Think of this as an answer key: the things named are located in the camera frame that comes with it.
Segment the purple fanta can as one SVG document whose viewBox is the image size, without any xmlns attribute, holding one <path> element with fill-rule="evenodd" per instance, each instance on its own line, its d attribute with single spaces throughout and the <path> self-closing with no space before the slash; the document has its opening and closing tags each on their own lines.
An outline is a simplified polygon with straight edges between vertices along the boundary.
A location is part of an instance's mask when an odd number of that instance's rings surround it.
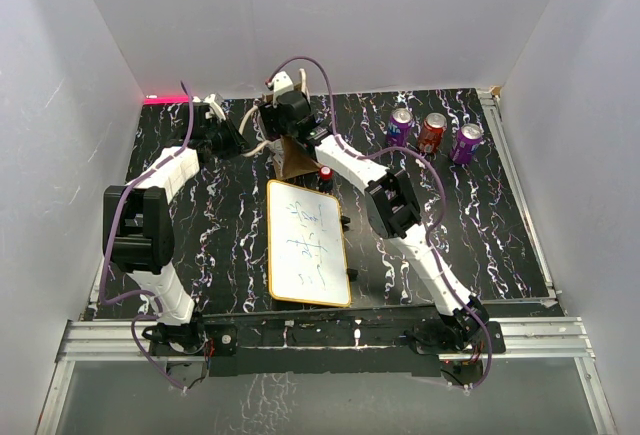
<svg viewBox="0 0 640 435">
<path fill-rule="evenodd" d="M 411 111 L 405 107 L 396 108 L 389 116 L 386 144 L 388 146 L 405 147 L 413 126 L 414 117 Z"/>
</svg>

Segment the red can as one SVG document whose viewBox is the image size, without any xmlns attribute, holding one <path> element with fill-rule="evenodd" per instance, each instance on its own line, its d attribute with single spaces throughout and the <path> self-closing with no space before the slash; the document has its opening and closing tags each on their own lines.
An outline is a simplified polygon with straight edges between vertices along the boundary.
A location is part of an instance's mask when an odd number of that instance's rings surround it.
<svg viewBox="0 0 640 435">
<path fill-rule="evenodd" d="M 447 119 L 441 113 L 432 112 L 426 116 L 418 137 L 418 149 L 423 154 L 437 152 L 447 129 Z"/>
</svg>

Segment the brown canvas bag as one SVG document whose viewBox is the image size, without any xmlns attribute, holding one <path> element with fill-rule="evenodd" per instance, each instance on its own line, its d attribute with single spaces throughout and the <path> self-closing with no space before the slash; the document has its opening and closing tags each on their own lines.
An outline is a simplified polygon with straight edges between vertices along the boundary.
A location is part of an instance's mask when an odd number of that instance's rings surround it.
<svg viewBox="0 0 640 435">
<path fill-rule="evenodd" d="M 286 75 L 285 78 L 291 82 L 291 88 L 294 88 L 294 90 L 301 92 L 305 97 L 309 98 L 310 94 L 307 86 L 307 74 L 305 69 L 299 69 L 300 81 L 297 84 L 293 84 L 286 72 L 279 72 L 276 78 L 278 78 L 279 75 Z M 253 118 L 258 114 L 258 102 L 267 101 L 267 98 L 268 97 L 265 95 L 262 100 L 254 101 L 252 107 L 245 113 L 241 120 L 240 127 L 238 128 L 241 135 L 243 134 L 247 123 L 250 120 L 253 120 Z M 294 140 L 287 137 L 280 137 L 277 140 L 265 139 L 259 142 L 253 149 L 243 153 L 242 156 L 245 158 L 251 158 L 259 155 L 265 150 L 268 150 L 271 154 L 275 175 L 278 180 L 289 180 L 297 176 L 316 173 L 319 170 L 320 165 L 318 165 L 318 163 L 308 156 L 306 152 L 298 147 L 298 145 L 294 143 Z"/>
</svg>

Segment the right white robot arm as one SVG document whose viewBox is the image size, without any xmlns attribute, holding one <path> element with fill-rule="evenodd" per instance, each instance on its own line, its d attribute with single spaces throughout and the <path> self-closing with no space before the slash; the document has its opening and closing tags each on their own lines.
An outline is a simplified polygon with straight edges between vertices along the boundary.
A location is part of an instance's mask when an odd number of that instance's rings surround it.
<svg viewBox="0 0 640 435">
<path fill-rule="evenodd" d="M 265 95 L 258 103 L 266 137 L 284 136 L 321 166 L 348 180 L 364 196 L 373 231 L 390 241 L 428 288 L 446 327 L 447 343 L 466 352 L 481 340 L 489 315 L 477 296 L 453 274 L 430 240 L 433 226 L 421 216 L 409 175 L 394 171 L 347 144 L 325 123 L 316 120 L 303 92 L 293 89 Z"/>
</svg>

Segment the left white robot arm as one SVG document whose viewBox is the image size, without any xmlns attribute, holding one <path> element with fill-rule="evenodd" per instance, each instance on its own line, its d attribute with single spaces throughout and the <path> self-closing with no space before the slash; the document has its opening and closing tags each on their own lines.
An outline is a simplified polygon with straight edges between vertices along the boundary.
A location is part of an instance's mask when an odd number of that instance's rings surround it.
<svg viewBox="0 0 640 435">
<path fill-rule="evenodd" d="M 194 354 L 204 347 L 207 331 L 191 320 L 195 302 L 172 262 L 175 235 L 169 208 L 208 161 L 241 155 L 247 145 L 218 96 L 190 101 L 186 110 L 186 124 L 158 158 L 133 180 L 104 192 L 99 301 L 115 305 L 146 297 L 157 320 L 175 326 L 174 345 Z"/>
</svg>

